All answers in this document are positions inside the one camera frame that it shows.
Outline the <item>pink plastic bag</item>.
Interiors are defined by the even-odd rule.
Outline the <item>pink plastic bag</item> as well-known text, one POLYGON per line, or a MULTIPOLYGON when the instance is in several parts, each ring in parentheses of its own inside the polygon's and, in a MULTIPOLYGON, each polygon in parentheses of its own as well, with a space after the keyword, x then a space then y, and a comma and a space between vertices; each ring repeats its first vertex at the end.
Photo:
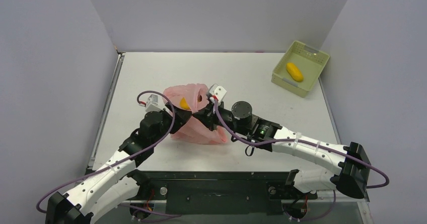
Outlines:
MULTIPOLYGON (((163 94, 178 108, 180 108, 180 100, 184 97, 191 108, 190 111, 195 113, 208 104, 206 98, 207 92, 208 87, 205 84, 187 84, 168 87, 164 89, 163 94), (202 95, 203 100, 198 103, 197 97, 199 95, 202 95)), ((210 131, 194 117, 191 117, 176 133, 171 134, 171 138, 173 140, 208 145, 224 144, 227 142, 227 135, 223 127, 219 126, 216 130, 210 131)))

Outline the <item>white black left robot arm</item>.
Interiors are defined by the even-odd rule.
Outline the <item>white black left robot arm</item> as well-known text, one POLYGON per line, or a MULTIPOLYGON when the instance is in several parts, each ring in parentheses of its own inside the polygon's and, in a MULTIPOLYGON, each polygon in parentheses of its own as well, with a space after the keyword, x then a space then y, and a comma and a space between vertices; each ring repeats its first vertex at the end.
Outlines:
POLYGON ((130 136, 97 171, 85 175, 74 188, 53 193, 45 223, 94 223, 123 201, 149 195, 150 184, 137 168, 170 133, 176 133, 192 112, 167 104, 149 111, 130 136))

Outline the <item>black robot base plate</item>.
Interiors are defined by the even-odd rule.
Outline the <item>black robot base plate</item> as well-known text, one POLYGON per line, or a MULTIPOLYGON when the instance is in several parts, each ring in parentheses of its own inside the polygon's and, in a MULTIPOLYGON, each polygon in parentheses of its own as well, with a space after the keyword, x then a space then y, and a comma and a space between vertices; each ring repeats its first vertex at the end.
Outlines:
POLYGON ((290 182, 289 172, 138 171, 147 181, 132 201, 166 204, 167 214, 281 215, 283 207, 317 199, 290 182))

